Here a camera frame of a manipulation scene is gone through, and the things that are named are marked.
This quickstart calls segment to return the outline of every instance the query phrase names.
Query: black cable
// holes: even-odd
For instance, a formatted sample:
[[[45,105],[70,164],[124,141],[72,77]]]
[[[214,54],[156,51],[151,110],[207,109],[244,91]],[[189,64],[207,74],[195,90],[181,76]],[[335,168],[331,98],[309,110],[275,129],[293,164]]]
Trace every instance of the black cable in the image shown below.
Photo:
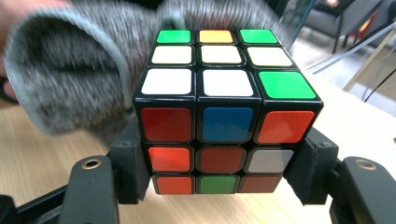
[[[396,68],[393,69],[393,71],[392,71],[391,73],[389,73],[389,74],[384,78],[384,80],[382,80],[382,81],[373,89],[373,91],[370,93],[370,95],[367,96],[367,98],[364,100],[364,103],[366,103],[366,102],[369,100],[370,96],[373,95],[373,93],[374,93],[378,88],[380,88],[380,87],[382,86],[382,84],[384,84],[384,83],[395,73],[395,71],[396,71]]]
[[[390,59],[390,55],[393,53],[394,50],[396,50],[396,46],[394,46],[394,47],[390,50],[390,52],[382,59],[381,66],[379,67],[378,71],[376,72],[376,75],[375,75],[376,77],[378,77],[379,74],[381,74],[381,72],[382,72],[382,70],[383,70],[383,68],[384,68],[384,65],[385,65],[385,64],[388,64],[389,59]],[[364,91],[363,95],[361,96],[361,100],[362,100],[362,101],[364,101],[364,97],[366,96],[366,93],[367,93],[367,91],[368,91],[369,89],[370,89],[370,87],[367,86],[366,90]]]

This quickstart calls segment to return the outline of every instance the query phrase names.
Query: hand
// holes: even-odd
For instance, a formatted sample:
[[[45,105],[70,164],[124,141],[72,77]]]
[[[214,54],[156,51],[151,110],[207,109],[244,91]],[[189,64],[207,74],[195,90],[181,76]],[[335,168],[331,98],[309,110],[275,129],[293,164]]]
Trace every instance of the hand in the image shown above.
[[[329,5],[329,7],[338,7],[340,4],[338,0],[326,0],[326,3]]]
[[[11,27],[32,13],[34,10],[42,7],[69,7],[71,3],[67,0],[0,0],[0,78],[7,78],[7,72],[4,65],[4,49],[7,36]],[[17,99],[10,83],[6,80],[3,86],[5,94],[12,99]]]

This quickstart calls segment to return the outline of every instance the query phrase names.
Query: blue sticker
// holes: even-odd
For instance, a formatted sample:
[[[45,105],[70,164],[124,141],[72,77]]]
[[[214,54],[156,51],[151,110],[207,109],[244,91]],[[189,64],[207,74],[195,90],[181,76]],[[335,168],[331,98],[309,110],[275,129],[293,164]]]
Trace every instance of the blue sticker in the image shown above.
[[[203,138],[208,142],[245,141],[252,116],[248,107],[209,107],[204,111]]]

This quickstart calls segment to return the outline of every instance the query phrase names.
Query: cube front face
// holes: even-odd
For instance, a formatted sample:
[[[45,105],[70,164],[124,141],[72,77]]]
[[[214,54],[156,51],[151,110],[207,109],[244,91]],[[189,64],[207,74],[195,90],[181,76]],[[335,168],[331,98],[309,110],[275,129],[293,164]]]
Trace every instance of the cube front face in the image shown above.
[[[197,138],[203,143],[240,144],[253,135],[262,98],[243,69],[202,69],[197,74]]]
[[[141,80],[134,94],[141,134],[151,143],[190,142],[195,137],[195,73],[149,68]]]
[[[153,173],[188,173],[194,169],[194,151],[188,146],[150,146],[148,155]]]
[[[274,192],[322,107],[255,29],[160,31],[134,94],[158,194]]]
[[[242,147],[203,147],[197,152],[196,167],[204,174],[234,174],[242,169],[246,155]]]

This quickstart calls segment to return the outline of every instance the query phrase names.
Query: wooden table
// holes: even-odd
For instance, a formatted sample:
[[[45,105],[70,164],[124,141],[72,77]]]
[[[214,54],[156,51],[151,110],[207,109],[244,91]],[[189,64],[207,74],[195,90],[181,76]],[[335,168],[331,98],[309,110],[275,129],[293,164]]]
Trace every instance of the wooden table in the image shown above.
[[[396,178],[396,118],[360,102],[320,77],[308,76],[325,103],[315,127],[339,147],[339,158],[360,156]],[[65,185],[71,167],[106,148],[91,136],[41,133],[18,107],[0,110],[0,193],[17,206]],[[160,196],[153,187],[139,205],[120,205],[121,223],[331,223],[326,205],[302,206],[282,179],[271,194]]]

